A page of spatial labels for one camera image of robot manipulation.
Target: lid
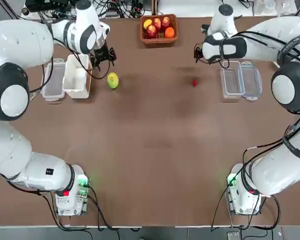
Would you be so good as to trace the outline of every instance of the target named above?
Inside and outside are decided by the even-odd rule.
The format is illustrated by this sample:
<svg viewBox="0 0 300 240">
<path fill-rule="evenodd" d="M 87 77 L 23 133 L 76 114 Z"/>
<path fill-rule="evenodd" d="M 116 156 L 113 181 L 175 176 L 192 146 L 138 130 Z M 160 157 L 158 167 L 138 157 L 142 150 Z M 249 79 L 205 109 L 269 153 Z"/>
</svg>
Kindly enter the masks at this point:
<svg viewBox="0 0 300 240">
<path fill-rule="evenodd" d="M 244 61 L 241 63 L 242 81 L 245 93 L 243 97 L 250 100 L 257 100 L 262 93 L 262 79 L 259 70 L 254 67 L 252 62 Z"/>
<path fill-rule="evenodd" d="M 63 59 L 56 58 L 53 60 L 53 71 L 50 81 L 43 87 L 42 96 L 46 101 L 52 102 L 65 96 L 63 91 L 63 78 L 65 75 L 66 63 Z M 44 81 L 48 80 L 51 71 L 51 63 L 49 63 L 44 71 Z"/>
</svg>

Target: clear plastic box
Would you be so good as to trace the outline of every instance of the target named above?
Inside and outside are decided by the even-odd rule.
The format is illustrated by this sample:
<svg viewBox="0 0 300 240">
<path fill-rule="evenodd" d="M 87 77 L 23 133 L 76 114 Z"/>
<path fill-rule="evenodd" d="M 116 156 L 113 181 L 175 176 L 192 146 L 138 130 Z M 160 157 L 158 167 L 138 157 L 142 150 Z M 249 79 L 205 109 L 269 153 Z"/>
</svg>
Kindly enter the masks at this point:
<svg viewBox="0 0 300 240">
<path fill-rule="evenodd" d="M 242 62 L 241 70 L 245 91 L 242 96 L 250 101 L 258 100 L 262 93 L 262 79 L 259 70 L 250 61 Z"/>
<path fill-rule="evenodd" d="M 47 102 L 57 101 L 65 96 L 62 89 L 63 78 L 65 75 L 66 63 L 62 58 L 55 58 L 53 60 L 53 71 L 49 82 L 42 88 L 42 96 Z M 44 70 L 44 82 L 48 80 L 51 71 L 51 63 L 49 63 Z"/>
<path fill-rule="evenodd" d="M 222 66 L 224 68 L 220 70 L 220 77 L 223 99 L 225 102 L 238 102 L 245 94 L 241 64 L 239 61 L 223 61 Z"/>
</svg>

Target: storage box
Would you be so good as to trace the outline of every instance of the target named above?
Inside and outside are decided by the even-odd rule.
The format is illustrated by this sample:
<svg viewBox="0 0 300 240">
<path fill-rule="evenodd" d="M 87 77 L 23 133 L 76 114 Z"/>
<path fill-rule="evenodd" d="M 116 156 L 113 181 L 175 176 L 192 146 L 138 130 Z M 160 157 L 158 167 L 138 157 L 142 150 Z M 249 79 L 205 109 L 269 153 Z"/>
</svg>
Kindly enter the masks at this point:
<svg viewBox="0 0 300 240">
<path fill-rule="evenodd" d="M 57 101 L 65 96 L 63 91 L 63 78 L 65 75 L 66 63 L 62 58 L 53 60 L 53 71 L 49 82 L 42 88 L 41 93 L 47 102 Z M 42 81 L 46 82 L 51 72 L 51 63 L 44 70 Z"/>
<path fill-rule="evenodd" d="M 238 102 L 245 94 L 241 64 L 238 61 L 223 61 L 220 70 L 222 93 L 225 102 Z"/>
<path fill-rule="evenodd" d="M 84 68 L 92 74 L 89 56 L 79 54 L 79 59 Z M 65 63 L 62 89 L 73 99 L 87 99 L 89 97 L 92 77 L 84 68 L 73 54 L 68 56 Z"/>
</svg>

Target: yellow fruit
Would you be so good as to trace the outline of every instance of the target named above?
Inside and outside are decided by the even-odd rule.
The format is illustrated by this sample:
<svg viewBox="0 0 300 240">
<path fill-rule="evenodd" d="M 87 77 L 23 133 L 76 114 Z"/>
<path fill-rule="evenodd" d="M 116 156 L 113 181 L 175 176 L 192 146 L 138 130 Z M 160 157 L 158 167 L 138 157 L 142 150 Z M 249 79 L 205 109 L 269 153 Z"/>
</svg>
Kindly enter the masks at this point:
<svg viewBox="0 0 300 240">
<path fill-rule="evenodd" d="M 116 73 L 111 72 L 108 74 L 107 83 L 109 88 L 115 89 L 119 85 L 119 77 Z"/>
<path fill-rule="evenodd" d="M 152 20 L 151 20 L 151 19 L 146 20 L 146 21 L 144 22 L 144 24 L 143 24 L 144 30 L 147 30 L 147 27 L 148 27 L 149 25 L 151 25 L 151 24 L 152 24 Z"/>
</svg>

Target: red apple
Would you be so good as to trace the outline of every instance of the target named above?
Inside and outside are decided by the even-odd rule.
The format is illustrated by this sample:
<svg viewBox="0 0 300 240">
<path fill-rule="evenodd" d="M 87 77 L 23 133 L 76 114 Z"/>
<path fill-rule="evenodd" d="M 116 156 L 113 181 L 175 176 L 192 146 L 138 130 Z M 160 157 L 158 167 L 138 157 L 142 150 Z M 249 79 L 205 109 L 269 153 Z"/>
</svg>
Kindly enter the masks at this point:
<svg viewBox="0 0 300 240">
<path fill-rule="evenodd" d="M 157 29 L 155 25 L 151 24 L 147 27 L 146 36 L 148 39 L 155 39 L 157 37 Z"/>
<path fill-rule="evenodd" d="M 165 16 L 161 21 L 161 26 L 163 30 L 166 30 L 170 26 L 170 18 Z"/>
<path fill-rule="evenodd" d="M 155 18 L 153 20 L 153 25 L 155 26 L 156 30 L 159 32 L 161 28 L 161 20 L 160 18 Z"/>
</svg>

